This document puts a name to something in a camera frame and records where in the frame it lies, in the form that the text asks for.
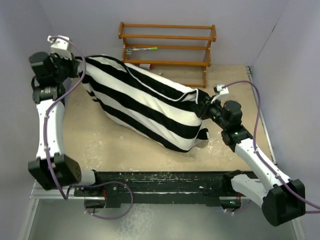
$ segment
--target beige tabletop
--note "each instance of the beige tabletop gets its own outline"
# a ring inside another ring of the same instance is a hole
[[[152,71],[178,83],[202,80],[201,68],[158,66]],[[214,85],[237,80],[248,80],[245,66],[214,65],[207,69],[208,84],[204,90],[213,95]],[[229,87],[229,92],[225,100],[232,99],[242,105],[243,124],[253,133],[257,106],[251,86],[240,83]],[[249,171],[249,166],[225,146],[221,129],[209,119],[205,126],[210,133],[207,145],[194,147],[187,153],[175,152],[110,120],[80,85],[71,93],[65,110],[63,138],[69,157],[82,168],[97,171]],[[261,123],[257,143],[270,158]]]

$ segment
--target wooden shelf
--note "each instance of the wooden shelf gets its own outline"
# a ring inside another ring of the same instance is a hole
[[[205,29],[210,30],[209,36],[180,36],[180,35],[151,35],[151,34],[126,34],[124,28],[168,28],[168,29]],[[202,84],[184,84],[189,87],[207,86],[207,67],[211,65],[211,43],[217,39],[216,27],[212,26],[193,26],[193,25],[161,25],[161,24],[136,24],[120,23],[118,31],[119,39],[123,40],[122,61],[130,64],[153,64],[167,66],[196,66],[202,68]],[[127,39],[175,39],[175,40],[201,40],[207,41],[206,46],[184,46],[184,45],[156,45],[156,44],[128,44]],[[158,48],[158,49],[180,49],[180,50],[204,50],[203,61],[164,61],[164,60],[140,60],[130,59],[126,55],[127,48]]]

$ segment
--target black and white striped fabric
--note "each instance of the black and white striped fabric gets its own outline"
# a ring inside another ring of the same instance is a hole
[[[106,55],[85,60],[83,86],[116,123],[177,152],[209,139],[204,122],[190,108],[207,93]]]

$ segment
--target gray floor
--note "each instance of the gray floor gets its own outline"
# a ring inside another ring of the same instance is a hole
[[[108,216],[125,211],[105,209]],[[83,200],[40,200],[30,240],[295,240],[291,222],[271,226],[251,204],[230,215],[204,205],[135,204],[118,220],[84,214]]]

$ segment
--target gray wall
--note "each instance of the gray wall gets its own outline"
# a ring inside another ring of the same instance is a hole
[[[18,238],[34,180],[27,162],[38,148],[38,114],[28,57],[49,50],[52,27],[38,0],[0,1],[0,235]]]
[[[280,168],[301,179],[320,204],[320,1],[291,0],[253,66],[262,111]],[[319,239],[320,215],[301,218]]]
[[[81,46],[86,55],[104,53],[120,58],[122,52],[122,40],[118,39],[120,22],[215,24],[217,41],[212,44],[212,63],[252,65],[288,0],[40,0],[40,2],[53,28],[61,35],[70,36]],[[175,31],[176,34],[184,32],[184,30]],[[159,59],[195,61],[202,61],[204,56],[203,52],[200,55],[199,51],[194,50],[174,53],[169,50],[158,50],[149,54]]]

